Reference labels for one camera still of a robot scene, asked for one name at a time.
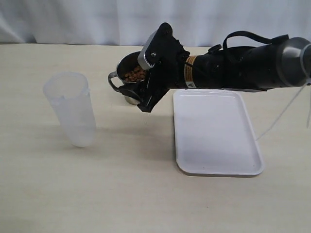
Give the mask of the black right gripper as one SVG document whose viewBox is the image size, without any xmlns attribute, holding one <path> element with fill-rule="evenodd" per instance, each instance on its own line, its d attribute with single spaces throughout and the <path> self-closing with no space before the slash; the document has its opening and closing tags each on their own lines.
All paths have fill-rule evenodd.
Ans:
<svg viewBox="0 0 311 233">
<path fill-rule="evenodd" d="M 120 93 L 125 96 L 127 102 L 140 102 L 138 108 L 142 112 L 150 113 L 170 89 L 186 86 L 181 80 L 179 68 L 182 66 L 182 58 L 189 54 L 183 47 L 174 61 L 162 59 L 155 64 L 139 85 L 139 95 L 134 90 L 126 88 L 121 88 Z"/>
</svg>

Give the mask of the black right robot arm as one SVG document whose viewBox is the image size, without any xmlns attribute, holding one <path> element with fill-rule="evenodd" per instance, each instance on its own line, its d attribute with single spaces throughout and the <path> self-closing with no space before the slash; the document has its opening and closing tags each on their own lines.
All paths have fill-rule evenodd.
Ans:
<svg viewBox="0 0 311 233">
<path fill-rule="evenodd" d="M 171 89 L 223 89 L 260 92 L 311 83 L 311 43 L 287 35 L 272 39 L 237 31 L 259 47 L 216 45 L 203 55 L 191 55 L 172 36 L 157 39 L 147 49 L 125 56 L 117 67 L 124 82 L 120 92 L 151 112 Z"/>
</svg>

